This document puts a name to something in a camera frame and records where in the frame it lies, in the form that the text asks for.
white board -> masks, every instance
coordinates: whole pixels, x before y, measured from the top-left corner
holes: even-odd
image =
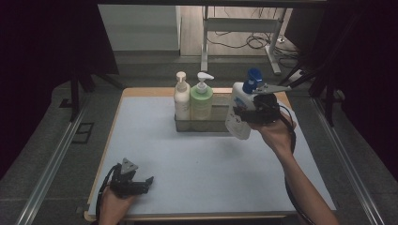
[[[296,133],[296,160],[334,210],[299,125]],[[95,216],[106,173],[123,158],[139,166],[133,181],[155,177],[129,216],[295,211],[285,191],[282,166],[257,131],[246,141],[229,133],[176,132],[172,97],[122,99],[89,216]]]

dark background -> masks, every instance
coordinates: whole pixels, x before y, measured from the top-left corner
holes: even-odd
[[[335,82],[345,94],[347,117],[397,179],[398,7],[392,0],[364,6],[334,63]],[[325,40],[339,32],[347,15],[340,9],[326,11],[310,48],[329,51],[333,39]],[[58,84],[73,72],[117,73],[117,68],[96,4],[3,1],[0,25],[2,177],[45,114]]]
[[[2,177],[46,113],[57,85],[73,73],[82,79],[118,72],[97,4],[3,1],[0,30]]]

white pump cap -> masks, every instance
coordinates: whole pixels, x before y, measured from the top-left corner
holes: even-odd
[[[178,83],[176,84],[176,89],[180,92],[184,92],[187,90],[187,83],[185,80],[187,79],[187,74],[185,72],[179,71],[176,74],[176,80]]]
[[[198,79],[200,82],[196,85],[196,92],[199,94],[204,94],[207,91],[207,84],[205,84],[205,79],[213,80],[214,77],[207,73],[199,72]]]

metal rail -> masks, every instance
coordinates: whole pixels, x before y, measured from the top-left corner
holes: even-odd
[[[89,103],[90,96],[87,95],[83,99],[82,109],[76,116],[73,122],[69,122],[69,125],[57,145],[52,157],[50,158],[44,172],[41,174],[35,188],[33,189],[26,205],[24,206],[16,224],[32,224],[38,210],[47,194],[47,191],[54,180],[56,172],[62,163],[64,155],[67,153],[69,145],[73,139],[73,135],[76,132],[80,122],[82,121],[85,112],[87,111],[87,105]]]
[[[332,141],[333,147],[340,161],[342,162],[345,173],[353,189],[357,193],[360,203],[362,204],[362,207],[366,215],[368,216],[369,221],[374,225],[384,225],[383,218],[378,213],[377,206],[375,205],[375,202],[372,199],[369,190],[360,179],[360,176],[355,169],[349,155],[347,154],[336,130],[329,125],[327,119],[325,118],[325,115],[323,113],[324,110],[320,100],[318,98],[312,98],[312,102],[316,108],[319,119],[321,120],[321,124],[327,132],[330,140]]]

blue bottle cap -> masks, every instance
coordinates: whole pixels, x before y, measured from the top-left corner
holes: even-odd
[[[251,94],[259,82],[263,81],[263,76],[258,68],[250,68],[248,70],[248,80],[243,84],[242,90],[246,94]]]

